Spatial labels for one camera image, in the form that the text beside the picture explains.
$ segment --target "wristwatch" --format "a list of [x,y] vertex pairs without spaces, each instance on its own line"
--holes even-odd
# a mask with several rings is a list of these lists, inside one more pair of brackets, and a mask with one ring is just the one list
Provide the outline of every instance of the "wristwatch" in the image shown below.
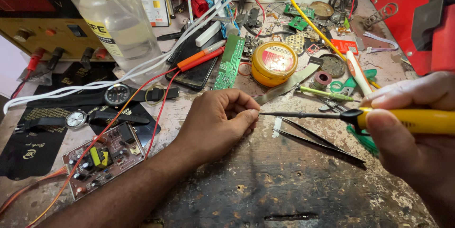
[[[86,124],[94,124],[95,120],[99,119],[104,122],[106,119],[113,119],[117,114],[112,112],[101,112],[94,111],[91,114],[86,114],[84,111],[74,111],[68,114],[65,118],[57,117],[43,117],[35,120],[29,120],[22,124],[19,124],[14,129],[14,134],[26,132],[34,126],[38,125],[53,125],[53,126],[65,126],[69,129],[78,129]],[[142,118],[135,115],[121,114],[117,120],[120,121],[133,121],[142,124],[148,124],[150,122],[147,118]]]
[[[94,94],[78,94],[78,95],[69,95],[59,98],[49,98],[42,100],[35,100],[27,103],[28,107],[35,108],[51,108],[51,107],[77,107],[77,106],[99,106],[99,105],[109,105],[112,107],[117,107],[123,105],[128,101],[134,92],[137,89],[132,88],[128,85],[117,83],[105,91]],[[147,101],[156,102],[162,99],[164,96],[165,90],[159,88],[153,88],[147,93]],[[179,96],[180,87],[170,88],[168,91],[167,99],[176,98]],[[146,96],[146,91],[139,91],[131,101],[135,102],[144,102]]]

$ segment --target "power supply board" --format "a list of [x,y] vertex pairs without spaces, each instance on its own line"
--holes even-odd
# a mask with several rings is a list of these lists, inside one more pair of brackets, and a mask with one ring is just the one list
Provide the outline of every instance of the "power supply board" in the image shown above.
[[[89,140],[61,157],[69,172],[92,142]],[[87,151],[70,178],[68,185],[74,200],[112,181],[144,157],[144,149],[128,121],[112,127]]]
[[245,46],[245,38],[236,35],[227,37],[220,69],[213,87],[214,90],[228,89],[234,86],[243,46]]
[[[308,7],[307,4],[300,4],[299,8],[309,19],[314,18],[314,9]],[[286,7],[284,8],[284,13],[291,14],[294,16],[300,16],[299,11],[297,11],[292,4],[286,5]]]

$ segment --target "wooden work surface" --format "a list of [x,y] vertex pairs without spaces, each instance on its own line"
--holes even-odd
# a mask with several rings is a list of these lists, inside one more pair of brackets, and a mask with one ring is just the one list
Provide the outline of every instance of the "wooden work surface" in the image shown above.
[[[369,0],[360,0],[358,16],[368,16],[375,11]],[[183,13],[173,20],[169,28],[155,28],[157,36],[177,32],[185,22]],[[393,39],[384,23],[374,31],[379,36]],[[334,37],[352,40],[351,36]],[[365,39],[365,46],[372,42]],[[171,49],[175,42],[161,42],[163,51]],[[328,51],[320,51],[319,56]],[[378,66],[376,80],[386,86],[406,80],[405,66],[400,57],[402,51],[366,54],[361,52],[363,69]],[[308,62],[307,54],[299,58],[302,69]],[[213,87],[218,66],[206,85]],[[241,71],[248,73],[248,66]],[[337,80],[346,80],[348,73]],[[237,76],[235,87],[250,95],[264,93],[247,76]],[[23,94],[32,94],[34,86],[24,87]],[[202,94],[181,88],[181,96],[166,102],[160,120],[161,132],[156,136],[152,153],[163,149],[177,135],[192,100]],[[354,98],[361,99],[356,89]],[[287,93],[262,105],[261,110],[318,112],[323,103],[310,95]],[[158,107],[145,108],[156,117]],[[356,103],[348,103],[355,108]],[[0,150],[8,141],[24,107],[12,108],[0,126]],[[371,156],[355,138],[346,132],[346,124],[338,120],[301,119],[298,122],[347,152],[363,159],[363,167],[345,157],[319,147],[279,135],[272,138],[275,118],[262,116],[254,132],[230,151],[220,161],[200,167],[195,173],[172,189],[165,202],[150,215],[152,223],[164,227],[435,227],[435,223],[418,195],[401,179],[386,172],[379,160]],[[283,122],[281,129],[294,134],[301,132]],[[69,149],[89,140],[94,135],[89,127],[78,132],[68,131],[57,155],[52,171],[62,166],[60,156]],[[4,202],[15,190],[35,181],[28,178],[12,181],[0,178],[0,202]],[[62,179],[44,184],[21,195],[0,217],[0,227],[24,227],[49,205],[63,184]],[[66,188],[54,207],[46,215],[72,203]]]

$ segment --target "hand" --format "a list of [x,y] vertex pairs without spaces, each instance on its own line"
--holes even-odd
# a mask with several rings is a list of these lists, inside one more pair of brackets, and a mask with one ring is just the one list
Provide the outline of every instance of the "hand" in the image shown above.
[[224,156],[256,127],[260,106],[239,89],[206,91],[194,99],[171,146],[182,149],[197,166]]
[[384,109],[426,105],[455,111],[455,74],[436,72],[400,81],[371,93],[361,105],[377,108],[366,122],[383,167],[417,191],[441,227],[451,227],[455,223],[455,137],[412,135]]

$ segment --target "water bottle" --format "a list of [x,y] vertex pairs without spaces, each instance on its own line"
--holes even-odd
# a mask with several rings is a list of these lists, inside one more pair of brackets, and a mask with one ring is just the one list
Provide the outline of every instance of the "water bottle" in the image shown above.
[[[123,71],[128,72],[140,63],[162,54],[141,0],[71,1]],[[146,68],[159,61],[161,59],[151,62]],[[165,68],[166,64],[162,62],[131,80],[143,84],[163,73]]]

